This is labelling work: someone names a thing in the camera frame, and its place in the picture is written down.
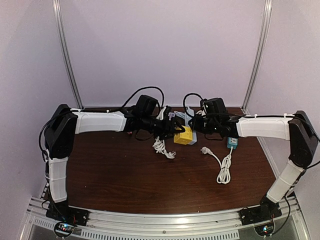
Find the light blue power strip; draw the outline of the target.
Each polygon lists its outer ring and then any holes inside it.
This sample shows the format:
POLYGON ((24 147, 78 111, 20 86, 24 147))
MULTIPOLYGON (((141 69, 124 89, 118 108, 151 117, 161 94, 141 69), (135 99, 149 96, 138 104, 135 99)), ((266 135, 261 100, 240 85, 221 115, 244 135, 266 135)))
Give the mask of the light blue power strip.
MULTIPOLYGON (((191 125, 189 124, 189 121, 191 120, 191 117, 188 114, 185 114, 184 121, 187 127, 191 128, 191 125)), ((192 140, 188 143, 188 145, 194 145, 198 139, 197 139, 197 133, 194 130, 191 130, 192 132, 192 140)))

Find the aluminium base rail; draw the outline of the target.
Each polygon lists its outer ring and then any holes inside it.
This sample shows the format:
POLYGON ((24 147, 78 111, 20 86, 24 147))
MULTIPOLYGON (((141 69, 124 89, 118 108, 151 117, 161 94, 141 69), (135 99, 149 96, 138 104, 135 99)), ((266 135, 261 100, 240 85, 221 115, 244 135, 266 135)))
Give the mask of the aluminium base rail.
MULTIPOLYGON (((259 235, 270 220, 243 225, 241 208, 190 214, 129 214, 87 210, 79 225, 65 240, 311 240, 300 205, 295 196, 287 197, 290 217, 271 237, 259 235)), ((47 203, 31 197, 18 240, 64 240, 55 235, 58 220, 46 217, 47 203)))

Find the left aluminium frame post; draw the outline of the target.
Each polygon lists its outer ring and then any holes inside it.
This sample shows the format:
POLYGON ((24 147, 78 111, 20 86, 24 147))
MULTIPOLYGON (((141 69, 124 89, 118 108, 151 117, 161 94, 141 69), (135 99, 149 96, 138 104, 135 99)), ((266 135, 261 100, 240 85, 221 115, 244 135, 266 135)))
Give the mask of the left aluminium frame post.
POLYGON ((63 62, 65 65, 65 70, 67 73, 67 77, 69 80, 69 84, 71 87, 71 91, 73 94, 73 97, 76 102, 76 106, 79 109, 83 109, 84 105, 80 96, 80 92, 77 86, 75 74, 73 71, 72 67, 72 62, 68 50, 68 44, 67 44, 67 39, 66 39, 66 34, 65 34, 65 29, 64 29, 64 23, 63 23, 63 16, 62 16, 62 11, 61 11, 61 3, 59 0, 53 0, 52 1, 53 5, 53 13, 56 21, 56 27, 57 27, 57 32, 58 32, 58 38, 60 42, 60 48, 61 48, 61 53, 62 53, 62 58, 63 62))

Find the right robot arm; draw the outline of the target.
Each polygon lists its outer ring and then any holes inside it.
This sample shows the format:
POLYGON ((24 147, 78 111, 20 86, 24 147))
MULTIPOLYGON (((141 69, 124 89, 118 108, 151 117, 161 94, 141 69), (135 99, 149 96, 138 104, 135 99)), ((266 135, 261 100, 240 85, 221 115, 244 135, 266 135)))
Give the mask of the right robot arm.
POLYGON ((218 134, 227 139, 227 147, 233 151, 240 138, 263 138, 289 142, 288 161, 261 200, 262 206, 256 210, 259 220, 268 220, 275 212, 277 204, 310 168, 320 138, 308 116, 302 110, 283 115, 239 115, 228 112, 206 113, 203 110, 191 116, 192 130, 204 135, 218 134))

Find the purple power strip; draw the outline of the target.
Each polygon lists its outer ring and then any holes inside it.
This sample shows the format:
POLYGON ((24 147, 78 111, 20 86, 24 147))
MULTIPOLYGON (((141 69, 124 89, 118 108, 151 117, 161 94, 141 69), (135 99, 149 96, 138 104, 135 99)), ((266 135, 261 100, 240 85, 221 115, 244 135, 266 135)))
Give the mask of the purple power strip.
POLYGON ((165 110, 163 113, 163 119, 165 121, 173 121, 175 119, 175 117, 176 117, 176 114, 174 112, 165 110))

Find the yellow cube adapter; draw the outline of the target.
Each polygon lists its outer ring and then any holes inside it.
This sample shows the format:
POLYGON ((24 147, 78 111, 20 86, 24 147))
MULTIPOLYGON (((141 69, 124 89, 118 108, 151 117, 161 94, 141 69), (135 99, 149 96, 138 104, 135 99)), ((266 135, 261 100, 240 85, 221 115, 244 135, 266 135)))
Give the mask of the yellow cube adapter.
POLYGON ((193 131, 189 126, 183 126, 184 132, 175 133, 173 142, 180 145, 189 145, 193 140, 193 131))

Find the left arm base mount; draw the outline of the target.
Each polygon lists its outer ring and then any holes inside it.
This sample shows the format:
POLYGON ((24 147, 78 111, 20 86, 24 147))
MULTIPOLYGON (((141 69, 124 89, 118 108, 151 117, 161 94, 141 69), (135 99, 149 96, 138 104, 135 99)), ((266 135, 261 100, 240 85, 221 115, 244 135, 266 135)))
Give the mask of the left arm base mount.
POLYGON ((49 205, 45 216, 60 222, 65 222, 78 226, 86 226, 89 217, 89 211, 76 207, 70 207, 69 201, 54 202, 48 198, 49 205))

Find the right aluminium frame post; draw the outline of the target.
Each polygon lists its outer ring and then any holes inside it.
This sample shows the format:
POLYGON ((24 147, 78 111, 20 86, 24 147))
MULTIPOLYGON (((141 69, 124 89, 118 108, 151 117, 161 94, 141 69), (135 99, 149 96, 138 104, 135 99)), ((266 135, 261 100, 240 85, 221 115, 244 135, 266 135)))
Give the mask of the right aluminium frame post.
POLYGON ((252 71, 251 71, 250 78, 249 78, 248 87, 247 87, 245 97, 244 97, 242 107, 241 107, 244 112, 246 112, 248 110, 250 99, 252 97, 255 83, 257 81, 260 66, 262 63, 263 53, 264 53, 264 49, 266 46, 268 33, 269 33, 269 29, 270 29, 271 18, 272 18, 272 5, 273 5, 272 0, 265 0, 264 1, 264 8, 263 8, 263 15, 262 15, 262 22, 261 22, 261 27, 260 27, 258 45, 257 45, 257 49, 256 49, 256 54, 255 54, 255 58, 254 58, 254 62, 253 62, 252 71))

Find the aluminium frame post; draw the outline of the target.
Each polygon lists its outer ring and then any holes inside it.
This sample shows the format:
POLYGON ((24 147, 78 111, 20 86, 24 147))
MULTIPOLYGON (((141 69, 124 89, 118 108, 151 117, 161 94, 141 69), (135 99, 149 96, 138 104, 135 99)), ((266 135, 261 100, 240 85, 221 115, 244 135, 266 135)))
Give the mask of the aluminium frame post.
POLYGON ((250 99, 252 97, 255 83, 257 81, 260 66, 262 63, 263 53, 264 53, 264 49, 266 46, 268 33, 269 33, 269 29, 270 29, 271 18, 272 18, 272 5, 273 5, 272 0, 265 0, 264 1, 264 8, 263 8, 263 15, 262 15, 262 22, 261 22, 261 27, 260 27, 258 45, 257 45, 257 49, 256 49, 256 54, 255 54, 255 58, 254 58, 254 62, 253 62, 252 71, 251 71, 250 78, 249 78, 248 87, 247 87, 245 97, 244 97, 242 107, 241 107, 244 112, 246 112, 248 110, 250 99))
POLYGON ((71 91, 73 94, 73 97, 76 102, 76 106, 79 109, 83 109, 84 105, 80 96, 80 92, 77 86, 75 74, 73 71, 72 67, 72 62, 68 50, 68 44, 67 44, 67 39, 66 39, 66 34, 65 34, 65 29, 64 29, 64 23, 63 23, 63 16, 62 16, 62 11, 61 11, 61 3, 59 0, 53 0, 52 1, 53 5, 53 13, 56 21, 56 27, 57 27, 57 32, 58 32, 58 38, 60 42, 60 48, 61 48, 61 53, 62 53, 62 58, 63 62, 65 65, 65 70, 67 73, 67 77, 69 80, 69 84, 71 87, 71 91))

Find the teal blue socket box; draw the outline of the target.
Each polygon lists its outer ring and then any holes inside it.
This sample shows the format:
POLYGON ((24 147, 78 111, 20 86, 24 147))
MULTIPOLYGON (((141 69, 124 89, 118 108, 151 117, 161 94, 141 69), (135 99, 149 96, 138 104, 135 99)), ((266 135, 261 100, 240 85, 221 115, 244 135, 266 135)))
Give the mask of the teal blue socket box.
POLYGON ((238 147, 238 138, 228 137, 227 148, 235 150, 238 147))

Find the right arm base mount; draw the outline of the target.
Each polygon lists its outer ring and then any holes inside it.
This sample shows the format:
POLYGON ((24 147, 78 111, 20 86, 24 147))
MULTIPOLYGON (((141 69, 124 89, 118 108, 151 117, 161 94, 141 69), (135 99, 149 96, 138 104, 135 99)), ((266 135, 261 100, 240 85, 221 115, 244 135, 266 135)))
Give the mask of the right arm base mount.
POLYGON ((256 224, 282 216, 279 203, 274 203, 264 196, 260 204, 252 207, 244 207, 238 211, 243 226, 256 224))

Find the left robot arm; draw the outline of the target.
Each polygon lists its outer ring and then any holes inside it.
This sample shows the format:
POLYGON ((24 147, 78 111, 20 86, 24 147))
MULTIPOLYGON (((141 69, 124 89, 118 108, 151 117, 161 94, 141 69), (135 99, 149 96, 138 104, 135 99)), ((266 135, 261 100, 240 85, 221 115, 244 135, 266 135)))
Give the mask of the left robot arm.
POLYGON ((105 112, 89 112, 58 106, 51 119, 44 125, 41 136, 44 146, 40 148, 45 162, 45 178, 49 184, 50 199, 56 203, 52 213, 61 222, 72 218, 72 211, 63 203, 67 200, 67 162, 73 151, 75 135, 87 132, 134 132, 144 130, 159 141, 186 131, 174 116, 171 107, 162 108, 157 116, 153 109, 137 106, 105 112))

